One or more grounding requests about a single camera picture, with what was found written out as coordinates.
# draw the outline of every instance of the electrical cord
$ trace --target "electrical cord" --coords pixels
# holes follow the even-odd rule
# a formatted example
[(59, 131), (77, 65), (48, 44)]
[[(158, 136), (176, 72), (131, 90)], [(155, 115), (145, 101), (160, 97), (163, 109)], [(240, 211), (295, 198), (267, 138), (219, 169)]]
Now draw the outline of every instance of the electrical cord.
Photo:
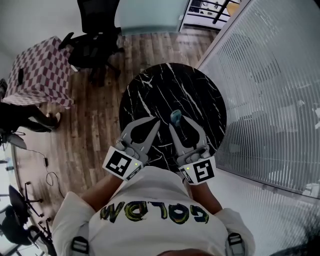
[(49, 170), (48, 170), (48, 159), (46, 158), (46, 156), (45, 156), (44, 154), (42, 154), (41, 152), (38, 152), (38, 151), (35, 151), (35, 150), (32, 150), (32, 149), (27, 149), (27, 148), (25, 148), (25, 150), (27, 150), (27, 151), (32, 151), (32, 152), (38, 153), (38, 154), (40, 154), (40, 155), (43, 156), (44, 163), (45, 163), (45, 170), (46, 170), (45, 182), (46, 182), (50, 187), (52, 187), (52, 186), (54, 185), (54, 178), (53, 178), (52, 175), (55, 175), (56, 180), (57, 180), (57, 183), (58, 183), (59, 193), (60, 193), (60, 195), (62, 196), (62, 198), (65, 198), (65, 196), (64, 196), (64, 194), (62, 193), (61, 188), (60, 188), (60, 181), (59, 181), (58, 175), (57, 175), (54, 171), (50, 171), (50, 172), (49, 172)]

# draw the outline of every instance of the black marble table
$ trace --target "black marble table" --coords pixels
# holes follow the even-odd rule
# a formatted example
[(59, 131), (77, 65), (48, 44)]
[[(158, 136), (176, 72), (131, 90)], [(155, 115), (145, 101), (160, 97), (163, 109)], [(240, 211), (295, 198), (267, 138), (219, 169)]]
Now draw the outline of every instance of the black marble table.
[[(164, 63), (144, 70), (128, 85), (119, 109), (121, 131), (134, 120), (159, 117), (161, 126), (148, 153), (149, 165), (173, 172), (179, 171), (169, 131), (170, 114), (175, 110), (203, 127), (213, 155), (225, 136), (226, 106), (215, 84), (193, 67)], [(178, 134), (184, 146), (197, 137), (193, 132)]]

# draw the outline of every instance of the desk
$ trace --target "desk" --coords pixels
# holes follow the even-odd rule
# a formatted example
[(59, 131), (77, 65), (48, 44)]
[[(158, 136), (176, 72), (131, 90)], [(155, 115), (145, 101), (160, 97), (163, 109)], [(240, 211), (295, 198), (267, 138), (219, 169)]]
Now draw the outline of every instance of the desk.
[[(119, 123), (123, 131), (134, 120), (159, 117), (160, 129), (148, 153), (150, 165), (178, 172), (168, 126), (174, 110), (180, 110), (203, 127), (213, 155), (225, 136), (226, 106), (216, 85), (191, 66), (164, 63), (138, 74), (123, 94)], [(190, 141), (186, 138), (193, 137), (193, 134), (184, 135), (181, 141)]]
[[(54, 36), (19, 54), (13, 62), (6, 103), (32, 105), (58, 103), (70, 108), (73, 100), (67, 96), (71, 66), (68, 49), (59, 50), (61, 40)], [(23, 69), (22, 84), (18, 85), (19, 70)]]

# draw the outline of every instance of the wooden floor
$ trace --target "wooden floor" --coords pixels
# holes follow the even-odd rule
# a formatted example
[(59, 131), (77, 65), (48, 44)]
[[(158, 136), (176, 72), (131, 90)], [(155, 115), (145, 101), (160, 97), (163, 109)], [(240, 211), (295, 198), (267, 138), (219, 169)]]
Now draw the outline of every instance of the wooden floor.
[[(44, 104), (44, 113), (62, 112), (59, 129), (52, 133), (25, 132), (28, 149), (39, 151), (48, 158), (48, 171), (55, 172), (62, 193), (85, 191), (106, 175), (102, 169), (109, 146), (120, 135), (119, 105), (130, 81), (142, 70), (153, 65), (175, 62), (195, 66), (216, 36), (216, 32), (185, 28), (181, 33), (153, 33), (120, 37), (117, 53), (110, 62), (122, 73), (118, 80), (110, 71), (104, 77), (104, 87), (88, 82), (89, 70), (70, 77), (69, 95), (74, 99), (71, 109)], [(31, 181), (28, 193), (43, 203), (35, 208), (45, 218), (53, 218), (63, 198), (57, 178), (53, 186), (46, 183), (46, 168), (39, 153), (16, 149), (20, 184)]]

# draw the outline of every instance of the pink checkered table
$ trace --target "pink checkered table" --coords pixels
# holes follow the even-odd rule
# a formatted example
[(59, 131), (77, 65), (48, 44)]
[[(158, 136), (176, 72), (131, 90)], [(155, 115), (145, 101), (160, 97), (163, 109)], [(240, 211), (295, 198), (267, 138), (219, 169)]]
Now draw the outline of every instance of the pink checkered table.
[[(61, 40), (54, 36), (16, 57), (4, 102), (16, 105), (52, 102), (70, 108), (74, 102), (66, 94), (71, 72), (70, 52), (67, 48), (59, 50), (60, 43)], [(20, 69), (23, 69), (23, 80), (18, 85)]]

